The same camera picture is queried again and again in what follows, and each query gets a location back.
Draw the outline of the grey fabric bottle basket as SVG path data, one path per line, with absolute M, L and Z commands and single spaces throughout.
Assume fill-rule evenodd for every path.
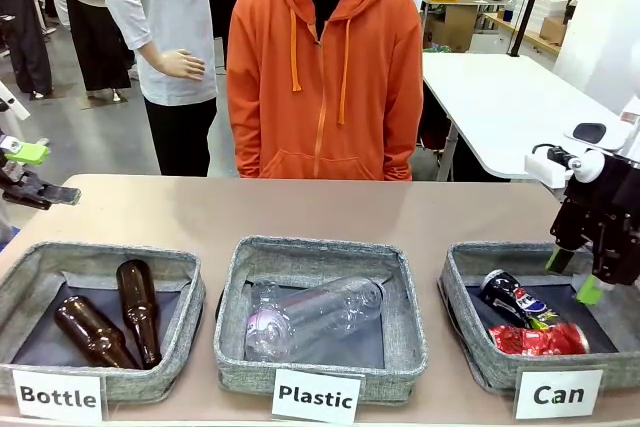
M 161 362 L 144 370 L 123 321 L 117 268 L 139 259 L 150 269 L 159 310 Z M 56 325 L 59 304 L 85 296 L 124 334 L 140 369 L 92 365 Z M 14 370 L 100 377 L 110 403 L 167 397 L 185 367 L 205 300 L 201 264 L 181 251 L 140 246 L 43 242 L 0 278 L 0 397 L 16 398 Z

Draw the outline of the stack of white boxes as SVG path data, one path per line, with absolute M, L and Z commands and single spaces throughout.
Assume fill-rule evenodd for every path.
M 547 17 L 563 17 L 570 0 L 535 0 L 531 17 L 543 21 Z

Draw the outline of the white Plastic label sign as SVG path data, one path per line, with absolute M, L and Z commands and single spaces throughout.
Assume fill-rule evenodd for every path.
M 362 383 L 361 378 L 278 369 L 271 413 L 274 417 L 351 426 Z

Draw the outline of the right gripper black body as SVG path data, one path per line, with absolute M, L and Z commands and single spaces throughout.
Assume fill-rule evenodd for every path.
M 634 228 L 640 228 L 640 164 L 618 155 L 602 157 L 597 177 L 581 182 L 573 176 L 565 195 L 592 212 L 628 217 Z

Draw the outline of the brown glass bottle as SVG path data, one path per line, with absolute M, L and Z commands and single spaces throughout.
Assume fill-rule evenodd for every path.
M 133 335 L 143 369 L 151 370 L 162 360 L 151 269 L 142 260 L 128 260 L 117 268 L 116 279 L 124 324 Z
M 140 369 L 122 331 L 87 297 L 64 299 L 56 308 L 54 320 L 92 365 Z

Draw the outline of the white Bottle label sign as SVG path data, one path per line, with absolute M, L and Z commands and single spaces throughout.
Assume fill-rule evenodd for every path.
M 22 370 L 14 370 L 12 376 L 22 416 L 78 422 L 104 419 L 100 377 Z

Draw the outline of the small cardboard box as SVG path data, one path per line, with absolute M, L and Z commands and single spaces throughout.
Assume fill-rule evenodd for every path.
M 539 37 L 549 44 L 561 46 L 567 31 L 567 24 L 563 17 L 545 17 L 539 32 Z

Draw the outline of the white Can label sign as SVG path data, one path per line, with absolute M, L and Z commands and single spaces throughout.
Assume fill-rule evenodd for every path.
M 516 420 L 588 417 L 600 396 L 603 370 L 523 372 Z

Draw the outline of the crushed red soda can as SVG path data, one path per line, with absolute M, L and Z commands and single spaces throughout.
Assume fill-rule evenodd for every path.
M 583 331 L 571 323 L 553 325 L 545 329 L 498 325 L 488 329 L 495 346 L 508 355 L 564 356 L 590 353 Z

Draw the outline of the grey fabric can basket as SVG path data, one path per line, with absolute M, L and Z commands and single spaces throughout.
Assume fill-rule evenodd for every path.
M 545 270 L 550 243 L 464 242 L 446 254 L 439 279 L 441 297 L 476 382 L 486 391 L 512 393 L 524 371 L 603 370 L 605 389 L 640 388 L 640 287 L 617 285 L 593 306 L 577 292 L 591 272 L 592 255 L 577 252 L 561 274 Z M 584 355 L 529 357 L 500 351 L 489 328 L 515 325 L 509 311 L 483 302 L 480 286 L 495 270 L 514 276 L 528 293 L 577 325 L 586 336 Z

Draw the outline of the wooden workbench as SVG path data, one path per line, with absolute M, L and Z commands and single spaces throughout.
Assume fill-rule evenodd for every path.
M 512 38 L 510 41 L 511 44 L 515 42 L 518 29 L 513 24 L 505 22 L 503 19 L 499 18 L 497 13 L 483 13 L 482 17 L 485 20 L 496 24 L 498 29 L 507 31 Z M 561 51 L 561 47 L 559 45 L 552 44 L 547 40 L 542 39 L 537 33 L 530 30 L 526 30 L 524 32 L 521 46 L 525 45 L 535 48 L 540 52 L 546 52 L 552 56 L 558 56 Z

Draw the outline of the clear plastic bottle pink label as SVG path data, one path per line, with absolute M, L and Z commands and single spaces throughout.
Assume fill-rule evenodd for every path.
M 380 319 L 382 285 L 347 276 L 261 303 L 247 320 L 245 357 L 318 363 L 334 345 Z

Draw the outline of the bystander in black skirt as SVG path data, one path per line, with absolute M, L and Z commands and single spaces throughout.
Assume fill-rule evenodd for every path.
M 105 0 L 65 0 L 72 41 L 89 98 L 115 102 L 131 86 L 129 50 Z

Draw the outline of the person's left forearm orange sleeve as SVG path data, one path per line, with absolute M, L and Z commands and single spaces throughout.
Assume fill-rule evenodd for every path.
M 414 153 L 423 108 L 422 71 L 397 72 L 389 84 L 384 117 L 384 162 L 386 181 L 410 181 L 409 159 Z

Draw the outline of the grey fabric plastic basket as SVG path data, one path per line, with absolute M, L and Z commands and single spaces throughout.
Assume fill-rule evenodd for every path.
M 255 281 L 292 292 L 347 277 L 380 283 L 380 319 L 337 342 L 318 363 L 271 363 L 245 357 L 245 333 Z M 213 347 L 221 386 L 245 394 L 273 394 L 278 369 L 363 380 L 359 400 L 402 404 L 427 366 L 427 345 L 416 289 L 405 254 L 393 247 L 339 240 L 250 236 L 232 255 L 216 313 Z

